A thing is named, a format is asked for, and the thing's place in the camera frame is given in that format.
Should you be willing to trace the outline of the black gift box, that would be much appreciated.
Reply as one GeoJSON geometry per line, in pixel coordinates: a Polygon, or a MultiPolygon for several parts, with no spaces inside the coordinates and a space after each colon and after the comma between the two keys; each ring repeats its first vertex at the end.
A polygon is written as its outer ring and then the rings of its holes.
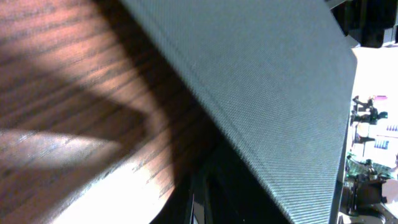
{"type": "Polygon", "coordinates": [[[224,136],[155,222],[335,223],[356,58],[327,3],[123,4],[224,136]]]}

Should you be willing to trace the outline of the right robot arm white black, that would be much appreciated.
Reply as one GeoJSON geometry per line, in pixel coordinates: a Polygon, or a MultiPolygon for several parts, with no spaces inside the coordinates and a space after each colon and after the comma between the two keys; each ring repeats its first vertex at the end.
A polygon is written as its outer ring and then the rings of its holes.
{"type": "Polygon", "coordinates": [[[397,0],[325,0],[350,46],[397,47],[397,0]]]}

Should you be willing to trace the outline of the background robot equipment clutter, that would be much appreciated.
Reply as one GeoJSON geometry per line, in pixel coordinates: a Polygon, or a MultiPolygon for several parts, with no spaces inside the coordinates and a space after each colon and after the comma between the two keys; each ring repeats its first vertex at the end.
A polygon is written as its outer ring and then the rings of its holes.
{"type": "Polygon", "coordinates": [[[337,224],[397,224],[397,117],[388,108],[387,96],[352,99],[337,224]]]}

